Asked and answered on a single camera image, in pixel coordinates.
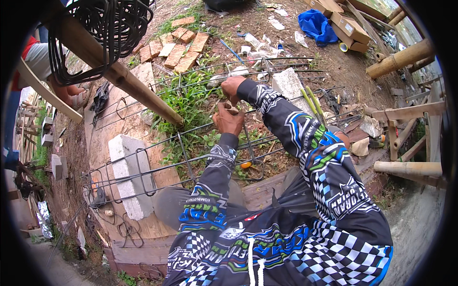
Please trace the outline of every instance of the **long sleeve jersey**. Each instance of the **long sleeve jersey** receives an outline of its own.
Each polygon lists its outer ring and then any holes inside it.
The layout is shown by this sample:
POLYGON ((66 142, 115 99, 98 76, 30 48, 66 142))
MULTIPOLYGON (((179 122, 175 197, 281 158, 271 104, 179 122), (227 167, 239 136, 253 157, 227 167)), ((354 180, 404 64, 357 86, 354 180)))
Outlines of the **long sleeve jersey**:
POLYGON ((391 233, 344 143, 266 85, 247 79, 237 95, 299 158, 319 218, 281 206, 228 217, 238 138, 223 133, 179 218, 164 285, 378 285, 391 233))

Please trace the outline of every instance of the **dark pants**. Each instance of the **dark pants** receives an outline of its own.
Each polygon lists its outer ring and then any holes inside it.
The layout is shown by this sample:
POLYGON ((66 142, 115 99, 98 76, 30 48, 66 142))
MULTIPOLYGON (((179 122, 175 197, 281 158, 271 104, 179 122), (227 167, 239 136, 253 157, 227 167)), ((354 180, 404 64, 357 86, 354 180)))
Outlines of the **dark pants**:
MULTIPOLYGON (((281 189, 285 190, 282 194, 276 193, 276 196, 279 196, 278 203, 280 206, 288 208, 293 213, 318 217, 312 190, 307 186, 299 167, 288 170, 281 189)), ((192 190, 181 187, 168 187, 158 191, 153 196, 154 213, 163 223, 179 230, 181 222, 178 218, 191 193, 192 190)), ((240 186, 231 180, 226 215, 234 217, 250 212, 245 207, 245 197, 240 186)))

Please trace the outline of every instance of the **concrete floor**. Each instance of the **concrete floor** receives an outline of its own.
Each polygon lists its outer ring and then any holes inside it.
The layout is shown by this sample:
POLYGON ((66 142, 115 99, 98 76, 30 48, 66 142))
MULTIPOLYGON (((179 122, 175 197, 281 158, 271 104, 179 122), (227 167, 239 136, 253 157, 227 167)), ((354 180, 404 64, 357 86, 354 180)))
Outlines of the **concrete floor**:
POLYGON ((382 286, 404 285, 428 249, 442 216, 445 190, 420 187, 400 199, 384 214, 393 238, 393 258, 382 286))
POLYGON ((30 251, 36 259, 38 265, 42 267, 42 271, 48 275, 48 278, 56 286, 94 286, 93 283, 86 280, 81 276, 76 266, 73 266, 66 262, 62 258, 62 254, 58 252, 51 265, 46 268, 46 262, 48 261, 49 254, 52 251, 51 242, 32 244, 30 238, 27 239, 27 243, 30 245, 30 251))

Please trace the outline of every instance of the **blue plastic bag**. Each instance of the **blue plastic bag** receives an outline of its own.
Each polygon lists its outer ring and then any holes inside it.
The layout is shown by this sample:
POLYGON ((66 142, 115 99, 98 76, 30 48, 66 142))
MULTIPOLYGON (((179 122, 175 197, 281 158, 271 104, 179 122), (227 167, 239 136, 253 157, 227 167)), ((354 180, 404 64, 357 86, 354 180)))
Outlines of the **blue plastic bag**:
POLYGON ((311 9, 297 16, 300 28, 308 37, 314 38, 317 46, 338 41, 336 33, 328 24, 327 18, 318 10, 311 9))

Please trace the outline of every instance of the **cardboard box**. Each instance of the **cardboard box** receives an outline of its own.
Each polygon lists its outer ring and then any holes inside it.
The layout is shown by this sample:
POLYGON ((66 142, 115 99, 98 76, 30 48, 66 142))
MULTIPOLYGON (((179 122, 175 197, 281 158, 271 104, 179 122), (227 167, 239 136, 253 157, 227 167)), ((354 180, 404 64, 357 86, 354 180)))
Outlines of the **cardboard box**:
POLYGON ((343 13, 343 9, 334 0, 306 0, 308 9, 320 11, 326 18, 331 17, 333 12, 343 13))
POLYGON ((342 16, 339 13, 333 13, 331 15, 331 21, 353 40, 364 45, 369 43, 371 38, 354 19, 342 16))
POLYGON ((347 45, 348 49, 351 49, 353 51, 365 53, 368 49, 369 46, 367 44, 362 44, 359 43, 352 38, 350 38, 346 33, 342 31, 341 28, 339 28, 334 22, 331 23, 331 27, 334 30, 334 33, 336 33, 337 37, 347 45))

